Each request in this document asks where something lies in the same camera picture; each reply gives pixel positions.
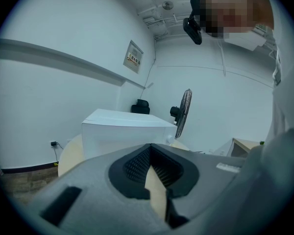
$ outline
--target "black fan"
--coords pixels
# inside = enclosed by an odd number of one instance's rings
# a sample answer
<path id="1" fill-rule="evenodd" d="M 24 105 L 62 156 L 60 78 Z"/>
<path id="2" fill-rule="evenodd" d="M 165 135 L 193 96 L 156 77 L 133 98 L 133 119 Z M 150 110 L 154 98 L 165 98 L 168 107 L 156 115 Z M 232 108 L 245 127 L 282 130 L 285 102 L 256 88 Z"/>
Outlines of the black fan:
<path id="1" fill-rule="evenodd" d="M 171 107 L 170 114 L 172 117 L 175 118 L 176 121 L 176 126 L 177 126 L 177 131 L 176 131 L 176 138 L 179 138 L 182 134 L 188 110 L 191 105 L 191 100 L 192 100 L 192 91 L 190 89 L 186 90 L 182 101 L 181 101 L 181 106 L 180 108 L 178 107 Z"/>

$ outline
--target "wooden floor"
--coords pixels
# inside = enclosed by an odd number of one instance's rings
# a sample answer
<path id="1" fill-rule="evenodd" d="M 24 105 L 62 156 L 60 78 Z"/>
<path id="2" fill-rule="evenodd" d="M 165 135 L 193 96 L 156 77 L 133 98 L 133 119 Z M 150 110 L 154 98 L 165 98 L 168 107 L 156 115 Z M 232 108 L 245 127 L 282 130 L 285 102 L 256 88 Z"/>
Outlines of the wooden floor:
<path id="1" fill-rule="evenodd" d="M 27 204 L 44 186 L 58 177 L 58 167 L 49 169 L 11 173 L 0 176 L 0 183 L 6 194 Z"/>

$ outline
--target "white cardboard box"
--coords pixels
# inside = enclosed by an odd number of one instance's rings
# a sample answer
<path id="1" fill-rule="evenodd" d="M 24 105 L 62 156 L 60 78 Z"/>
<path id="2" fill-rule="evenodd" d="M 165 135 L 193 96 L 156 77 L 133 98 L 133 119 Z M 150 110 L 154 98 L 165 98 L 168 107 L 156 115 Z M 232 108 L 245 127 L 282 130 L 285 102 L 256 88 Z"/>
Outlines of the white cardboard box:
<path id="1" fill-rule="evenodd" d="M 97 109 L 82 122 L 85 159 L 145 143 L 173 143 L 177 127 L 153 115 Z"/>

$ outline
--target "fan grille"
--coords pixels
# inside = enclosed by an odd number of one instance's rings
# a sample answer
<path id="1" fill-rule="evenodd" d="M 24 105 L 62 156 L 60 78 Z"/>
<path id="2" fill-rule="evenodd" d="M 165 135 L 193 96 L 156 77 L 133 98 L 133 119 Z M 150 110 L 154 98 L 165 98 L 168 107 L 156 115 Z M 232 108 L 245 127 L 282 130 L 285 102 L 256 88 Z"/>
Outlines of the fan grille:
<path id="1" fill-rule="evenodd" d="M 175 135 L 176 138 L 179 138 L 182 134 L 182 131 L 186 122 L 187 114 L 190 109 L 192 94 L 193 94 L 192 91 L 188 89 L 187 91 L 185 91 L 183 95 L 181 105 L 180 105 L 180 115 L 178 117 L 178 122 L 176 123 L 177 125 L 177 131 Z"/>

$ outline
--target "electrical outlet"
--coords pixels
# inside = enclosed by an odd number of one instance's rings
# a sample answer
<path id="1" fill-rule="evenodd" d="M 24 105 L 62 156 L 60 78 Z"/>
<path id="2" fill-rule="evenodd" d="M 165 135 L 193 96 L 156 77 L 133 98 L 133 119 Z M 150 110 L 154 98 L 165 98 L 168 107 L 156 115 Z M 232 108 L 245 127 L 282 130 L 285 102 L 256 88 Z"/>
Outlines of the electrical outlet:
<path id="1" fill-rule="evenodd" d="M 57 146 L 57 142 L 56 141 L 50 141 L 50 145 L 51 145 L 51 147 L 56 147 Z"/>

